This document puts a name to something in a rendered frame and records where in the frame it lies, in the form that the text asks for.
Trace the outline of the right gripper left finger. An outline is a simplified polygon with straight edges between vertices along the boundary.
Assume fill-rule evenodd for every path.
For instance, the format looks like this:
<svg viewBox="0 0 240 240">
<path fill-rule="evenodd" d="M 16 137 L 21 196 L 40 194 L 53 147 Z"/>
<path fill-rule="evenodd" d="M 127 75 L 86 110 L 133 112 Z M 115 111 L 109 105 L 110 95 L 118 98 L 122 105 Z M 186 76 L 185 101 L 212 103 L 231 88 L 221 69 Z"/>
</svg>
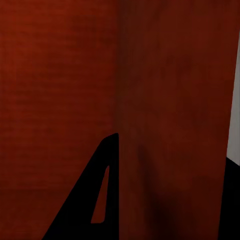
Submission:
<svg viewBox="0 0 240 240">
<path fill-rule="evenodd" d="M 105 220 L 91 223 L 106 168 Z M 119 134 L 104 138 L 42 240 L 119 240 Z"/>
</svg>

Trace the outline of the storage box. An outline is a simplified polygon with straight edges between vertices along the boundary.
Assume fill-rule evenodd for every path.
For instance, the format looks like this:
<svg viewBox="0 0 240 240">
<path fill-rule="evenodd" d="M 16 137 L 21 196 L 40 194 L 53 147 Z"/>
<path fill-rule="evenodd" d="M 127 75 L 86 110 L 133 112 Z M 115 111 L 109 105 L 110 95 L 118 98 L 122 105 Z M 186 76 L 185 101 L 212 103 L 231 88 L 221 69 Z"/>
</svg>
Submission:
<svg viewBox="0 0 240 240">
<path fill-rule="evenodd" d="M 115 133 L 119 240 L 218 240 L 239 34 L 240 0 L 0 0 L 0 240 L 42 240 Z"/>
</svg>

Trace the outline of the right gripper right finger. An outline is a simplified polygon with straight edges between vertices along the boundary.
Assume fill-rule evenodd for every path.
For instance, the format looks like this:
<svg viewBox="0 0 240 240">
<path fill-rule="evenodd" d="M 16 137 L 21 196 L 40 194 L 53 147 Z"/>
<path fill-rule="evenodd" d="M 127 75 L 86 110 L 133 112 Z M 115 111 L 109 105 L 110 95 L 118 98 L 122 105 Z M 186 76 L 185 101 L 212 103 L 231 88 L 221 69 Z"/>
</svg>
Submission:
<svg viewBox="0 0 240 240">
<path fill-rule="evenodd" d="M 240 240 L 240 166 L 228 157 L 217 240 Z"/>
</svg>

